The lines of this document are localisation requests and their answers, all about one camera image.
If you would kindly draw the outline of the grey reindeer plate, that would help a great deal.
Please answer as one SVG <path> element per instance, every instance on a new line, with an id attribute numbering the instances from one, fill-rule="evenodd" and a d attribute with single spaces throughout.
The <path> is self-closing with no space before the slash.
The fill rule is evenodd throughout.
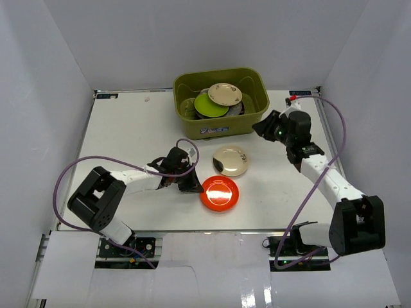
<path id="1" fill-rule="evenodd" d="M 200 96 L 208 96 L 208 89 L 202 89 L 198 97 Z M 214 119 L 215 116 L 210 117 L 209 113 L 210 111 L 207 111 L 206 114 L 201 113 L 201 111 L 199 111 L 199 109 L 195 105 L 195 114 L 199 119 Z M 244 113 L 244 107 L 243 107 L 243 103 L 240 101 L 237 105 L 228 107 L 228 110 L 226 111 L 226 113 L 219 115 L 219 117 L 231 117 L 231 116 L 236 116 L 236 115 L 238 116 L 243 113 Z"/>

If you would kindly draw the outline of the orange plate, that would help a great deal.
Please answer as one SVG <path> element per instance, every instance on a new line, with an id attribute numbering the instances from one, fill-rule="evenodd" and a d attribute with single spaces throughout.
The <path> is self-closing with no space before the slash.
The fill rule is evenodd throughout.
<path id="1" fill-rule="evenodd" d="M 200 193 L 200 201 L 215 212 L 231 210 L 240 198 L 238 186 L 226 176 L 211 176 L 204 181 L 202 187 L 204 191 Z"/>

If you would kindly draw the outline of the cream plate with small motifs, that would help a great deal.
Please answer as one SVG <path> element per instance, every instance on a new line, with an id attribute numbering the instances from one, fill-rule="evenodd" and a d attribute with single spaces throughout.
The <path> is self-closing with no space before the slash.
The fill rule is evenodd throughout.
<path id="1" fill-rule="evenodd" d="M 234 106 L 242 100 L 242 92 L 230 83 L 216 83 L 209 87 L 207 94 L 216 104 L 221 106 Z"/>

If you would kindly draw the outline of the lime green plate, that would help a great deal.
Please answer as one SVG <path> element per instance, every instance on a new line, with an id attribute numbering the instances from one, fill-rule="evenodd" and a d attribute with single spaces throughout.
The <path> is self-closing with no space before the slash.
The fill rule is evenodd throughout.
<path id="1" fill-rule="evenodd" d="M 207 94 L 201 94 L 194 100 L 195 110 L 205 117 L 216 118 L 224 116 L 228 111 L 228 106 L 223 106 L 212 101 Z"/>

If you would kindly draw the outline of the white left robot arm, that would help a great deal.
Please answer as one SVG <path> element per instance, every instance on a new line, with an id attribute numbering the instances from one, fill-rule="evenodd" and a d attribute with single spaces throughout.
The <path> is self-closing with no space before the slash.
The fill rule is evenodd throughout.
<path id="1" fill-rule="evenodd" d="M 93 232 L 114 242 L 122 256 L 136 248 L 134 231 L 116 216 L 122 197 L 143 191 L 156 191 L 177 184 L 182 193 L 204 191 L 195 171 L 196 148 L 173 147 L 164 158 L 157 158 L 142 170 L 108 171 L 92 169 L 70 197 L 68 209 Z"/>

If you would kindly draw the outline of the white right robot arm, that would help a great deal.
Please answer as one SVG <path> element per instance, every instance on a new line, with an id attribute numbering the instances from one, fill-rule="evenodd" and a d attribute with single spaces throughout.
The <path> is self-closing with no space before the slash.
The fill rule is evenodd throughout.
<path id="1" fill-rule="evenodd" d="M 333 208 L 330 223 L 305 222 L 291 227 L 294 254 L 303 256 L 314 246 L 324 246 L 345 256 L 385 246 L 383 201 L 356 189 L 329 165 L 324 151 L 311 141 L 309 114 L 292 111 L 284 115 L 275 110 L 252 128 L 265 140 L 283 144 L 289 162 Z"/>

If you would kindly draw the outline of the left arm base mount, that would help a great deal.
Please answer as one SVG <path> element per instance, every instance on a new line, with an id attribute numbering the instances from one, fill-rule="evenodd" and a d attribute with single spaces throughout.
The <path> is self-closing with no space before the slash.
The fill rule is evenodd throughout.
<path id="1" fill-rule="evenodd" d="M 154 270 L 159 264 L 157 240 L 154 237 L 135 237 L 129 249 L 113 245 L 106 238 L 99 241 L 96 269 L 106 270 Z"/>

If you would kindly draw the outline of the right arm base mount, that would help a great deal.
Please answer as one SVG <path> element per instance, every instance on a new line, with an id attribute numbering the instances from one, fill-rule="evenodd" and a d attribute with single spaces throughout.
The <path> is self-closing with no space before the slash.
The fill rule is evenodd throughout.
<path id="1" fill-rule="evenodd" d="M 292 231 L 287 235 L 284 244 L 281 248 L 278 258 L 278 265 L 286 266 L 289 263 L 304 257 L 306 254 L 311 253 L 319 249 L 318 246 L 303 244 L 298 238 L 296 233 L 291 234 L 296 227 L 292 228 Z M 286 268 L 277 269 L 275 267 L 275 253 L 281 241 L 283 233 L 280 232 L 279 235 L 272 235 L 266 237 L 261 243 L 262 247 L 269 251 L 269 265 L 270 271 L 274 272 L 297 272 L 297 271 L 330 271 L 331 265 L 329 261 L 329 254 L 326 248 L 321 249 L 320 252 L 312 255 L 311 257 L 305 258 L 298 264 Z"/>

